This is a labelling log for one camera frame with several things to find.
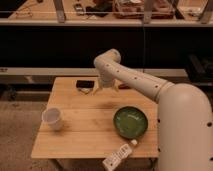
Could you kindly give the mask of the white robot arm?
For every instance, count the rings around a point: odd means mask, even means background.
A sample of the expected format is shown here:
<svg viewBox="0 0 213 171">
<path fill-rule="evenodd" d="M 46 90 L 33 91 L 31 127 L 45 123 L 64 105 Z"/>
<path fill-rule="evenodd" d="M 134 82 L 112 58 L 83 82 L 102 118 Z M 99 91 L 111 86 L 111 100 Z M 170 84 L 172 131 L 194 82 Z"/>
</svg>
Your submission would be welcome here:
<svg viewBox="0 0 213 171">
<path fill-rule="evenodd" d="M 100 88 L 119 80 L 157 103 L 158 171 L 213 171 L 213 110 L 206 94 L 120 64 L 110 49 L 94 58 Z"/>
</svg>

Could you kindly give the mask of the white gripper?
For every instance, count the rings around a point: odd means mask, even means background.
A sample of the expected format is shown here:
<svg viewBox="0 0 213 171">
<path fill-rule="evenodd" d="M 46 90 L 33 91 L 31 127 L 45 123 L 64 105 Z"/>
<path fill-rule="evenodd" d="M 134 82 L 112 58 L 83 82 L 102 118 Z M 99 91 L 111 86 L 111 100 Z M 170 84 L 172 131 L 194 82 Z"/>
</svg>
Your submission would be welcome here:
<svg viewBox="0 0 213 171">
<path fill-rule="evenodd" d="M 115 85 L 115 80 L 114 79 L 111 79 L 111 80 L 104 80 L 103 78 L 99 77 L 98 78 L 98 86 L 97 88 L 93 91 L 93 95 L 95 95 L 98 91 L 101 90 L 101 88 L 110 88 L 110 87 L 113 87 L 114 90 L 116 92 L 119 92 L 119 88 L 117 85 Z"/>
</svg>

